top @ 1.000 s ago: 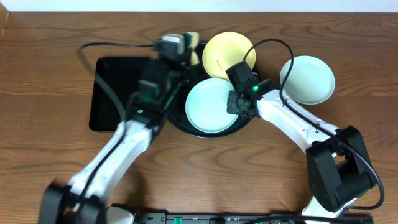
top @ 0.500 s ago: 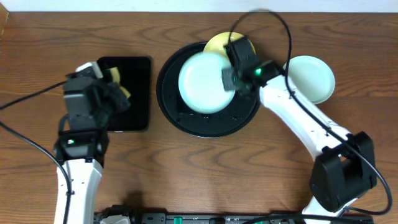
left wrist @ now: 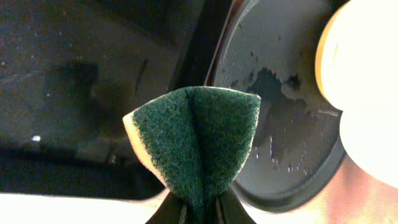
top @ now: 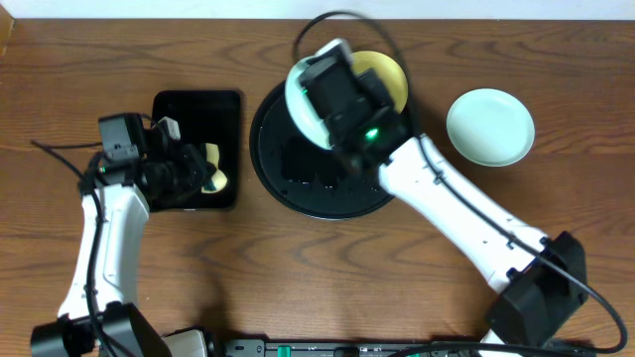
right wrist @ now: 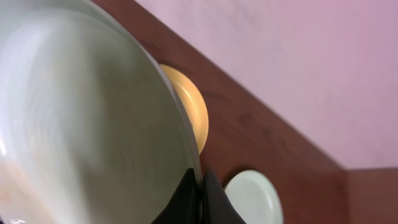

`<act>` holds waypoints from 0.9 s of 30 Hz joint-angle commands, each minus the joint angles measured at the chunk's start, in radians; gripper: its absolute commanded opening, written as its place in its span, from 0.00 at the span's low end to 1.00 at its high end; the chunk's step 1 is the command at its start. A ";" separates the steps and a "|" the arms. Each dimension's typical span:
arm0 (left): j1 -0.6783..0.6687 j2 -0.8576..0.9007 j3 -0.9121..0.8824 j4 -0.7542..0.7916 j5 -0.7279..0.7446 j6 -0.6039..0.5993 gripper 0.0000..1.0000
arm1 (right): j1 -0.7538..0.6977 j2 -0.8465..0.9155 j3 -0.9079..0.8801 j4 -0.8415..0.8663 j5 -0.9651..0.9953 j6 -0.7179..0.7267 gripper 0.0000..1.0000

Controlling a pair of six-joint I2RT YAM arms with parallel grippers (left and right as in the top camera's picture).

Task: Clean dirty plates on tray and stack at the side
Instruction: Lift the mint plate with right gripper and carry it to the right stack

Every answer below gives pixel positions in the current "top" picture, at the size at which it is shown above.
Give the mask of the green yellow sponge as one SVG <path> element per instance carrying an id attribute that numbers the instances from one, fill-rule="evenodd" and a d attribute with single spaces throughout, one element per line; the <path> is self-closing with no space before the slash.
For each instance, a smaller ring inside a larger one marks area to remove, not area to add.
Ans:
<path id="1" fill-rule="evenodd" d="M 201 187 L 203 194 L 215 194 L 223 191 L 228 184 L 226 174 L 220 169 L 220 151 L 216 144 L 203 145 L 206 161 L 212 165 L 213 173 L 209 180 Z"/>

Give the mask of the light blue plate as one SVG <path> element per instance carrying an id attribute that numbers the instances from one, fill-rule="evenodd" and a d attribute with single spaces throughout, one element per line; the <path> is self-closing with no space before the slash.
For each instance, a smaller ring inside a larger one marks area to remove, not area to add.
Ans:
<path id="1" fill-rule="evenodd" d="M 446 131 L 466 159 L 486 167 L 506 167 L 532 149 L 536 129 L 529 109 L 515 96 L 494 88 L 462 94 L 448 110 Z"/>
<path id="2" fill-rule="evenodd" d="M 284 85 L 285 101 L 293 123 L 306 139 L 324 150 L 330 150 L 332 147 L 328 139 L 329 134 L 323 120 L 318 117 L 308 95 L 300 85 L 299 77 L 309 68 L 311 60 L 321 60 L 331 55 L 343 55 L 345 61 L 352 64 L 349 43 L 344 39 L 336 38 L 312 56 L 299 59 L 288 73 Z"/>

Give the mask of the yellow plate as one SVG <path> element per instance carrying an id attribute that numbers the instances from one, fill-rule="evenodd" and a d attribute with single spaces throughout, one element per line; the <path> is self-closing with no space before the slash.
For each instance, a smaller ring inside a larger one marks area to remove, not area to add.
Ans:
<path id="1" fill-rule="evenodd" d="M 374 52 L 360 51 L 352 54 L 352 70 L 361 74 L 373 69 L 386 86 L 394 101 L 395 110 L 402 113 L 408 101 L 409 87 L 406 75 L 400 65 L 389 56 Z"/>

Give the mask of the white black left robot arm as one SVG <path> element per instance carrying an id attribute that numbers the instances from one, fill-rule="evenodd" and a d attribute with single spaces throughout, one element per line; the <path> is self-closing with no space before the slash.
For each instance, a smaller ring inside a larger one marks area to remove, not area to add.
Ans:
<path id="1" fill-rule="evenodd" d="M 150 209 L 134 184 L 95 183 L 101 153 L 81 173 L 51 146 L 34 146 L 79 177 L 83 233 L 75 272 L 58 317 L 36 326 L 34 356 L 209 356 L 204 332 L 190 328 L 161 336 L 136 306 L 140 241 Z"/>

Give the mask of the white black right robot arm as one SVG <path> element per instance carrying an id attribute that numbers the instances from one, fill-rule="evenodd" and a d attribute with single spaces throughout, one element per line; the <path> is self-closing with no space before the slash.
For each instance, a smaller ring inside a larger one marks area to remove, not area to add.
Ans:
<path id="1" fill-rule="evenodd" d="M 567 232 L 551 239 L 516 218 L 410 124 L 392 107 L 362 99 L 325 119 L 333 151 L 355 169 L 376 170 L 380 185 L 438 228 L 497 292 L 483 350 L 545 351 L 588 297 L 581 245 Z"/>

